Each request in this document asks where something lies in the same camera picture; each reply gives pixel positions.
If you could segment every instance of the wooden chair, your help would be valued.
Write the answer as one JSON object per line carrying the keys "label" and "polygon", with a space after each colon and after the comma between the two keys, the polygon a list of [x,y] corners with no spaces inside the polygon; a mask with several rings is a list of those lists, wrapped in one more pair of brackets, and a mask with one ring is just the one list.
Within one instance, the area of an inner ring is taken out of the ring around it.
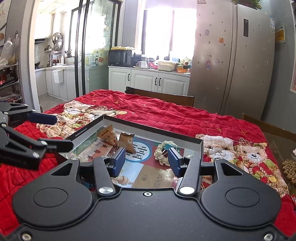
{"label": "wooden chair", "polygon": [[257,120],[257,119],[255,119],[251,116],[248,116],[244,113],[242,114],[242,119],[259,126],[260,129],[262,130],[262,132],[266,132],[266,133],[296,142],[296,134],[293,132],[286,131],[286,130],[281,129],[279,127],[265,123],[264,121]]}
{"label": "wooden chair", "polygon": [[193,107],[193,103],[194,103],[194,96],[173,95],[173,94],[167,94],[167,93],[141,90],[141,89],[136,89],[132,87],[126,87],[125,93],[156,98],[156,99],[163,100],[165,102],[175,103],[177,105],[183,105],[183,106]]}

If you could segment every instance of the glass door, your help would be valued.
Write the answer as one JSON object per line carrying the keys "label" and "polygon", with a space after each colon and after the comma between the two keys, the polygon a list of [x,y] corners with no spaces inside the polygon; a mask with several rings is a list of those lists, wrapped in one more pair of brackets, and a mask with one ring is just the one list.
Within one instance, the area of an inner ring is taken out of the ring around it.
{"label": "glass door", "polygon": [[88,2],[82,36],[82,94],[108,89],[108,52],[112,46],[117,45],[120,12],[119,1]]}

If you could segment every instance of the cabinet door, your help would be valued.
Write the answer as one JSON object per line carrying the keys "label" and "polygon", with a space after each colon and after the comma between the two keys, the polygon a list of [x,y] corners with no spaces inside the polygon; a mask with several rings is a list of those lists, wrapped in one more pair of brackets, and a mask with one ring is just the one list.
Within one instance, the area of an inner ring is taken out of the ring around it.
{"label": "cabinet door", "polygon": [[51,71],[52,74],[52,92],[53,95],[59,97],[59,84],[54,82],[54,73]]}
{"label": "cabinet door", "polygon": [[38,97],[47,94],[45,71],[35,72]]}
{"label": "cabinet door", "polygon": [[46,76],[46,87],[48,94],[53,94],[52,92],[52,71],[51,70],[45,70],[45,76]]}
{"label": "cabinet door", "polygon": [[131,69],[109,68],[109,90],[124,92],[131,86]]}
{"label": "cabinet door", "polygon": [[131,71],[131,87],[157,91],[158,72],[132,69]]}
{"label": "cabinet door", "polygon": [[159,73],[158,92],[187,95],[190,78],[174,74]]}

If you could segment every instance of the gray wall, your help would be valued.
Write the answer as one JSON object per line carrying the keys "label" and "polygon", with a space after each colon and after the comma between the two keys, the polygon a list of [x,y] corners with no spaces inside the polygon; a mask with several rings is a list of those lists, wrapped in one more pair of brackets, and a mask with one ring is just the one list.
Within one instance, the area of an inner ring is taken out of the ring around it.
{"label": "gray wall", "polygon": [[126,0],[122,46],[135,47],[136,25],[137,25],[138,0]]}
{"label": "gray wall", "polygon": [[296,94],[290,91],[295,54],[293,13],[289,0],[270,0],[270,6],[276,30],[286,26],[287,42],[275,47],[271,84],[261,119],[296,132]]}

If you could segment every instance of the window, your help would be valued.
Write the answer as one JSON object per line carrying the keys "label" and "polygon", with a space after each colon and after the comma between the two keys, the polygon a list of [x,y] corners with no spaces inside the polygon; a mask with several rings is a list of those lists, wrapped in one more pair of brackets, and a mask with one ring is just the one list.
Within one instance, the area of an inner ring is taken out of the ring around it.
{"label": "window", "polygon": [[145,10],[142,52],[148,57],[192,58],[196,9],[156,7]]}

